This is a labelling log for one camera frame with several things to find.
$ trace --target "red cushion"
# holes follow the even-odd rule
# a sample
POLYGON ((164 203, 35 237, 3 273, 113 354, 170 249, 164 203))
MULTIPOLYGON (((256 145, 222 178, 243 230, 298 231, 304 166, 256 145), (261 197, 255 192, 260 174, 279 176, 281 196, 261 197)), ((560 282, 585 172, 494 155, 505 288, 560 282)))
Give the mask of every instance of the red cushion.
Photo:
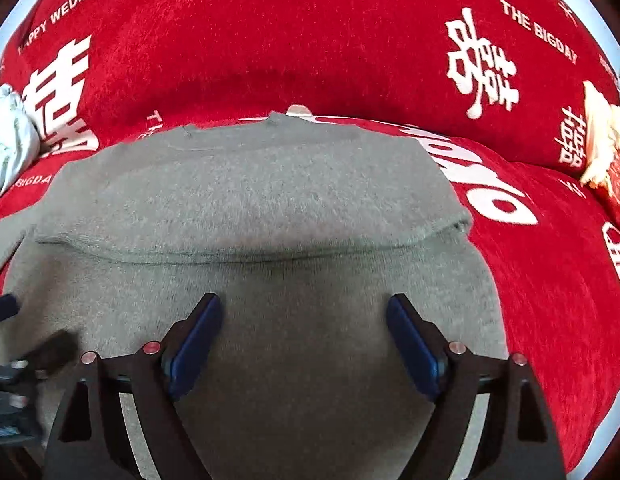
POLYGON ((442 166, 472 212, 470 240, 494 276, 508 349, 535 367, 574 468, 620 388, 620 233, 594 194, 472 140, 327 121, 414 135, 442 166))
POLYGON ((316 114, 462 134, 506 160, 576 174, 583 139, 562 137, 562 109, 583 115, 586 79, 618 103, 602 62, 560 0, 40 0, 12 38, 0 80, 19 91, 32 81, 26 100, 33 109, 44 102, 39 126, 56 147, 73 137, 88 148, 111 145, 131 126, 148 128, 155 110, 164 120, 193 108, 225 120, 300 102, 316 114), (465 68, 454 61, 458 44, 469 46, 470 19, 472 46, 484 52, 475 75, 510 88, 494 104, 484 91, 481 112, 472 108, 474 50, 465 68), (60 70, 58 81, 37 91, 46 68, 60 70), (87 126, 72 130, 83 135, 52 135, 55 123, 76 118, 87 126))

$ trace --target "gray sweater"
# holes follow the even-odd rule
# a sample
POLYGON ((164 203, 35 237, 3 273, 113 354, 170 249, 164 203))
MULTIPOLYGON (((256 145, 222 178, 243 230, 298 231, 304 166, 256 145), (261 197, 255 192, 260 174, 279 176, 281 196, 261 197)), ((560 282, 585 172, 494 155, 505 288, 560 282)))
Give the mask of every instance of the gray sweater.
MULTIPOLYGON (((213 478, 396 480, 432 406, 386 329, 390 295, 450 340, 506 355, 470 222, 409 137, 272 114, 120 144, 0 222, 5 291, 23 305, 0 324, 0 362, 59 328, 102 357, 133 352, 216 292, 224 327, 178 404, 213 478)), ((44 389, 47 425, 61 387, 44 389)), ((155 478, 138 422, 129 433, 155 478)))

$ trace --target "white fabric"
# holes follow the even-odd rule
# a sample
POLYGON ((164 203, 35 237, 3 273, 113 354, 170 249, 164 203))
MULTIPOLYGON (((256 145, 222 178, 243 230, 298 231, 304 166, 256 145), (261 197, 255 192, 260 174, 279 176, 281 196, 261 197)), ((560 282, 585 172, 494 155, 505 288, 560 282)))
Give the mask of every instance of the white fabric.
POLYGON ((581 175, 582 184, 603 186, 612 193, 608 169, 620 152, 620 108, 610 105, 590 81, 584 81, 586 122, 588 123, 588 167, 581 175))
POLYGON ((40 140, 21 97, 0 86, 0 196, 39 155, 40 140))

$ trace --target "white chinese character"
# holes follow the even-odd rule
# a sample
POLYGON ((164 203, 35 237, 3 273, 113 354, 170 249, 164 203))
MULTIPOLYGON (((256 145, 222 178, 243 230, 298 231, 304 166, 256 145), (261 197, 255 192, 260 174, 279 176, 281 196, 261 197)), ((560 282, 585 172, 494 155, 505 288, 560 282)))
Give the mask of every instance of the white chinese character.
POLYGON ((572 108, 561 108, 565 114, 559 131, 561 139, 554 140, 561 146, 559 163, 570 164, 572 168, 580 168, 586 154, 583 151, 586 137, 586 123, 583 116, 577 117, 572 113, 572 108))
POLYGON ((159 124, 155 124, 154 126, 150 126, 148 128, 149 132, 154 132, 155 130, 158 130, 159 128, 162 128, 164 126, 164 120, 161 118, 161 115, 159 114, 159 110, 155 110, 154 114, 146 117, 146 120, 150 120, 150 119, 155 119, 158 121, 159 124))
POLYGON ((610 259, 615 266, 616 274, 620 281, 620 231, 610 222, 603 224, 603 239, 608 247, 610 259))
POLYGON ((559 0, 559 7, 561 7, 564 10, 566 17, 570 18, 572 22, 574 23, 574 26, 576 27, 577 22, 574 19, 574 16, 572 15, 572 11, 561 0, 559 0))
POLYGON ((581 198, 586 198, 585 193, 579 189, 579 186, 577 186, 574 182, 566 182, 565 180, 561 180, 560 178, 558 179, 559 182, 561 182, 565 187, 567 187, 571 192, 579 195, 581 198))
POLYGON ((599 62, 601 63, 602 67, 606 70, 606 72, 610 74, 612 81, 615 82, 616 90, 619 91, 620 90, 619 78, 616 76, 615 72, 610 68, 610 65, 608 64, 608 62, 605 59, 603 59, 603 56, 601 54, 599 54, 599 62))
POLYGON ((49 153, 96 150, 99 141, 85 122, 77 118, 77 108, 84 91, 88 55, 74 60, 90 47, 90 38, 63 46, 56 59, 42 72, 35 70, 23 89, 23 105, 34 122, 49 153))
POLYGON ((512 104, 519 102, 519 91, 510 88, 508 76, 516 75, 517 67, 506 59, 502 48, 491 44, 486 38, 477 39, 472 9, 464 7, 461 14, 465 22, 446 22, 448 36, 459 47, 457 52, 448 53, 447 76, 456 83, 456 88, 463 95, 472 93, 474 81, 477 81, 474 104, 467 111, 468 117, 481 117, 484 111, 481 104, 484 89, 491 105, 498 101, 500 105, 505 104, 507 111, 512 111, 512 104), (470 52, 473 53, 474 62, 470 59, 470 52), (458 61, 463 63, 463 73, 458 70, 458 61), (482 62, 488 66, 485 71, 482 62))

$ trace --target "red blanket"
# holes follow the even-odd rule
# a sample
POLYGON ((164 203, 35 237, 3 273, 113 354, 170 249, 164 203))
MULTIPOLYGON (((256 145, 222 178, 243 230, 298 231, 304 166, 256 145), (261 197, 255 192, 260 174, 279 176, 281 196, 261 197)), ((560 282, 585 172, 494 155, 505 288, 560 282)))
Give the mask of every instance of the red blanket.
POLYGON ((509 347, 532 360, 572 468, 620 386, 620 235, 571 177, 583 81, 618 103, 606 67, 560 0, 40 0, 0 82, 54 154, 0 218, 67 160, 294 103, 454 136, 412 132, 473 212, 509 347))

